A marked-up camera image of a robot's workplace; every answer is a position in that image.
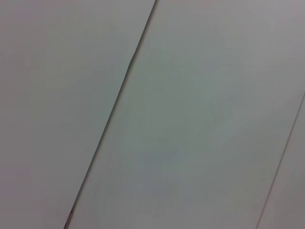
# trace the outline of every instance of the white panel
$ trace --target white panel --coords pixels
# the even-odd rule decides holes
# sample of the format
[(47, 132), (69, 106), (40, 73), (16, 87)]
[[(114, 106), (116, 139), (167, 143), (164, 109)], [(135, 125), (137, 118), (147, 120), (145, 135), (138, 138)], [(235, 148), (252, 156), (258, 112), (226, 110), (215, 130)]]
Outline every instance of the white panel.
[(153, 3), (0, 2), (0, 228), (63, 228)]
[(71, 229), (255, 228), (305, 86), (289, 20), (272, 1), (160, 1)]
[(301, 107), (259, 229), (305, 228), (305, 104)]

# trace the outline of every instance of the white surface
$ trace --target white surface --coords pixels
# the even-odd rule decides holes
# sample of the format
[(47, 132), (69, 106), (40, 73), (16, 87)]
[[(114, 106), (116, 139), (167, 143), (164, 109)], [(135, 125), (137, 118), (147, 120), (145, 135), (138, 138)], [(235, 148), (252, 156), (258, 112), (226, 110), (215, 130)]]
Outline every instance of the white surface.
[(255, 228), (305, 86), (291, 9), (160, 1), (70, 228)]
[(305, 104), (263, 212), (259, 229), (305, 228)]
[(153, 3), (0, 3), (0, 228), (63, 228)]

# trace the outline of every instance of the dark line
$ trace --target dark line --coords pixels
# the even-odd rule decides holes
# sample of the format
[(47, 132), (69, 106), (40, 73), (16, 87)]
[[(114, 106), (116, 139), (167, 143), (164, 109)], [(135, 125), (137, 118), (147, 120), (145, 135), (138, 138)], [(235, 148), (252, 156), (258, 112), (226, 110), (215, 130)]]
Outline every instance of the dark line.
[(74, 202), (74, 204), (73, 204), (73, 206), (72, 206), (72, 209), (71, 209), (71, 212), (70, 212), (70, 214), (69, 214), (69, 216), (68, 216), (67, 222), (71, 220), (70, 215), (73, 214), (73, 212), (74, 212), (74, 210), (75, 210), (75, 208), (76, 208), (76, 206), (77, 206), (77, 203), (78, 203), (79, 198), (80, 198), (80, 195), (81, 195), (81, 193), (82, 193), (82, 191), (83, 191), (84, 185), (85, 185), (85, 183), (86, 183), (86, 181), (87, 181), (87, 179), (88, 179), (88, 176), (89, 176), (89, 174), (90, 174), (91, 168), (92, 168), (93, 163), (94, 163), (94, 161), (95, 161), (95, 158), (96, 158), (96, 156), (97, 156), (97, 154), (98, 154), (97, 152), (99, 151), (99, 149), (100, 149), (100, 147), (101, 147), (102, 140), (104, 139), (105, 133), (106, 133), (106, 131), (107, 131), (107, 129), (108, 129), (108, 126), (109, 126), (109, 123), (110, 123), (110, 121), (111, 121), (111, 119), (112, 119), (112, 116), (113, 116), (113, 113), (114, 113), (114, 111), (115, 111), (116, 105), (117, 105), (117, 103), (118, 103), (118, 101), (119, 101), (119, 99), (120, 99), (120, 96), (121, 96), (121, 94), (122, 94), (122, 91), (123, 91), (123, 89), (124, 89), (124, 86), (126, 85), (126, 82), (127, 82), (127, 80), (128, 80), (128, 76), (129, 76), (129, 73), (130, 73), (130, 71), (131, 71), (131, 69), (132, 69), (132, 67), (133, 67), (133, 63), (135, 62), (135, 59), (137, 58), (137, 55), (139, 54), (139, 50), (140, 50), (140, 48), (141, 48), (142, 45), (143, 45), (143, 42), (144, 42), (144, 40), (145, 40), (145, 35), (146, 35), (146, 33), (147, 33), (147, 30), (148, 30), (149, 26), (151, 25), (151, 21), (152, 21), (152, 18), (153, 18), (153, 14), (154, 14), (154, 12), (155, 12), (155, 9), (156, 9), (156, 6), (157, 6), (158, 2), (159, 2), (159, 0), (155, 0), (154, 4), (153, 4), (153, 6), (152, 6), (152, 10), (151, 10), (151, 12), (150, 12), (150, 14), (149, 14), (149, 16), (148, 16), (147, 22), (146, 22), (146, 24), (145, 24), (144, 30), (143, 30), (143, 32), (142, 32), (142, 35), (141, 35), (141, 37), (140, 37), (140, 39), (139, 39), (139, 43), (138, 43), (138, 45), (137, 45), (137, 47), (136, 47), (136, 49), (135, 49), (135, 51), (134, 51), (134, 54), (133, 54), (133, 56), (132, 56), (132, 59), (130, 60), (130, 63), (129, 63), (129, 65), (128, 65), (128, 68), (127, 68), (127, 71), (126, 71), (126, 74), (125, 74), (125, 77), (124, 77), (124, 80), (123, 80), (122, 85), (121, 85), (121, 88), (120, 88), (119, 93), (118, 93), (118, 95), (117, 95), (117, 97), (116, 97), (116, 100), (115, 100), (114, 105), (113, 105), (113, 107), (112, 107), (111, 113), (110, 113), (110, 115), (109, 115), (109, 118), (108, 118), (108, 120), (107, 120), (106, 126), (105, 126), (105, 128), (104, 128), (104, 131), (103, 131), (102, 136), (101, 136), (101, 138), (100, 138), (100, 141), (99, 141), (99, 143), (98, 143), (98, 145), (97, 145), (97, 147), (96, 147), (96, 150), (95, 150), (95, 152), (94, 152), (93, 158), (92, 158), (92, 160), (91, 160), (91, 162), (90, 162), (89, 168), (88, 168), (88, 170), (87, 170), (87, 172), (86, 172), (86, 175), (85, 175), (85, 177), (84, 177), (84, 180), (83, 180), (83, 182), (82, 182), (82, 184), (81, 184), (80, 190), (79, 190), (79, 192), (78, 192), (78, 194), (77, 194), (77, 196), (76, 196), (75, 202)]
[(258, 229), (259, 223), (261, 222), (261, 219), (262, 219), (262, 216), (263, 216), (264, 210), (265, 210), (265, 208), (266, 208), (266, 205), (267, 205), (268, 199), (269, 199), (269, 197), (270, 197), (270, 194), (271, 194), (271, 191), (272, 191), (273, 185), (274, 185), (274, 183), (275, 183), (275, 182), (274, 182), (274, 181), (275, 181), (275, 178), (276, 178), (276, 176), (277, 176), (277, 174), (278, 174), (278, 171), (279, 171), (279, 168), (280, 168), (280, 166), (281, 166), (281, 164), (282, 164), (282, 160), (283, 160), (284, 154), (285, 154), (285, 152), (286, 152), (286, 149), (287, 149), (287, 146), (288, 146), (288, 143), (289, 143), (289, 140), (290, 140), (290, 137), (291, 137), (292, 131), (293, 131), (294, 127), (295, 127), (295, 123), (296, 123), (297, 117), (299, 116), (299, 113), (300, 113), (300, 110), (301, 110), (301, 106), (302, 106), (302, 103), (303, 103), (304, 97), (305, 97), (305, 93), (303, 94), (303, 98), (302, 98), (302, 100), (301, 100), (301, 103), (300, 103), (299, 109), (297, 110), (297, 113), (296, 113), (296, 116), (295, 116), (294, 123), (292, 124), (292, 127), (291, 127), (291, 130), (290, 130), (290, 133), (289, 133), (289, 136), (288, 136), (288, 139), (287, 139), (287, 142), (286, 142), (285, 148), (284, 148), (284, 150), (283, 150), (283, 153), (282, 153), (282, 156), (281, 156), (280, 162), (278, 163), (278, 166), (277, 166), (277, 169), (276, 169), (275, 175), (274, 175), (274, 177), (273, 177), (273, 181), (272, 181), (271, 186), (270, 186), (270, 188), (269, 188), (269, 192), (268, 192), (268, 195), (267, 195), (266, 201), (265, 201), (265, 203), (264, 203), (264, 206), (263, 206), (263, 209), (262, 209), (261, 215), (260, 215), (260, 217), (259, 217), (259, 219), (258, 219), (258, 222), (257, 222), (257, 224), (256, 224), (255, 229)]

